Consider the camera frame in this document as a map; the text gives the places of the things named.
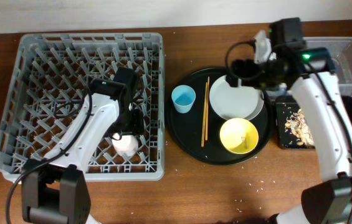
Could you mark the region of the pink plastic cup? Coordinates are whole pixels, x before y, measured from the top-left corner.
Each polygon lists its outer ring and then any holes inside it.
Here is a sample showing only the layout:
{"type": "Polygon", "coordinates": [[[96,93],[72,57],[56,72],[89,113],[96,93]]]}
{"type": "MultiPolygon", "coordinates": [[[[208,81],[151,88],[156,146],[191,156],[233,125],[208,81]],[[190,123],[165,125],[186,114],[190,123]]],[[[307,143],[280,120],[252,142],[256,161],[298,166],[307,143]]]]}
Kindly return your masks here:
{"type": "Polygon", "coordinates": [[[138,140],[132,135],[112,135],[112,145],[120,156],[133,156],[138,150],[138,140]]]}

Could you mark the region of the food scraps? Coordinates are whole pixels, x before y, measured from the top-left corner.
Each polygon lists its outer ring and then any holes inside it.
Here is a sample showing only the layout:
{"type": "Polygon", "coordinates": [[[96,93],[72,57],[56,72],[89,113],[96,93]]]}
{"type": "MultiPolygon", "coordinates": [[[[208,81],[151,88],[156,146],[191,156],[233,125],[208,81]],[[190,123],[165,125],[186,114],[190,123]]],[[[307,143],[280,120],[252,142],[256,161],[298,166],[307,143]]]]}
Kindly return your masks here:
{"type": "Polygon", "coordinates": [[[299,109],[296,113],[286,119],[285,129],[289,129],[291,134],[296,137],[297,146],[314,148],[314,140],[310,128],[307,125],[304,112],[299,109]]]}

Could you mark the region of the blue plastic cup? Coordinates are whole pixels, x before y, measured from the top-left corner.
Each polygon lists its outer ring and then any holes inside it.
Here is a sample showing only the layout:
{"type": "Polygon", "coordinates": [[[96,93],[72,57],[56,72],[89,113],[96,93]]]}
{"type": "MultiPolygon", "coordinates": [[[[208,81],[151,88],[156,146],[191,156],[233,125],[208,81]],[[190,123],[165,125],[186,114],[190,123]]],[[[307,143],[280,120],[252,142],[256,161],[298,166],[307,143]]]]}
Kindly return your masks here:
{"type": "Polygon", "coordinates": [[[196,93],[188,85],[179,85],[171,93],[171,100],[178,113],[187,113],[192,108],[196,93]]]}

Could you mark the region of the yellow bowl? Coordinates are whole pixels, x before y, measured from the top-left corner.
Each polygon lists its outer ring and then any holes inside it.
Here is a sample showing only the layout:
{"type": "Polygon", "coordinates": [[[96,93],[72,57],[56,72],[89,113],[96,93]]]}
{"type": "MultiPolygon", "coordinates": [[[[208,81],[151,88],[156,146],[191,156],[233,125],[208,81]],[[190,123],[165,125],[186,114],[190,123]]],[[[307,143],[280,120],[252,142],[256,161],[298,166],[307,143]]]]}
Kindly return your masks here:
{"type": "Polygon", "coordinates": [[[220,128],[219,137],[224,148],[233,154],[248,154],[259,143],[257,128],[243,118],[232,118],[220,128]]]}

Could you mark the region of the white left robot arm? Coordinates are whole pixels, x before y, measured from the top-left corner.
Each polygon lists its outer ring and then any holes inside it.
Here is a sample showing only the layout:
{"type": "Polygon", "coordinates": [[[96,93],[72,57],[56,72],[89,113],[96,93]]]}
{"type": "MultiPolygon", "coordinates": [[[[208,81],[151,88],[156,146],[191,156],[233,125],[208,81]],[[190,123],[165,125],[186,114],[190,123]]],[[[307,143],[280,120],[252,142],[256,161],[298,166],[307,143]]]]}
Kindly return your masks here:
{"type": "Polygon", "coordinates": [[[77,117],[59,142],[40,161],[22,168],[22,218],[28,223],[96,223],[85,173],[102,141],[116,152],[133,156],[144,133],[143,113],[133,107],[139,83],[130,68],[119,68],[112,80],[93,79],[79,102],[77,117]]]}

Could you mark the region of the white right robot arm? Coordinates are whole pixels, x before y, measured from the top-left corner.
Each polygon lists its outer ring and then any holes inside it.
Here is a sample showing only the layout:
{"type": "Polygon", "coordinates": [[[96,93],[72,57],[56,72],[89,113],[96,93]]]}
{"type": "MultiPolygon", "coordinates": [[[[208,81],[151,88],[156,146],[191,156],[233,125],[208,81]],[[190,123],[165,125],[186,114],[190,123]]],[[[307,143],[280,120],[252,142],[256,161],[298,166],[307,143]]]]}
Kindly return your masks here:
{"type": "Polygon", "coordinates": [[[227,74],[254,88],[286,83],[305,114],[320,163],[322,183],[302,192],[301,204],[271,223],[352,223],[352,124],[329,51],[276,45],[273,61],[226,63],[227,74]]]}

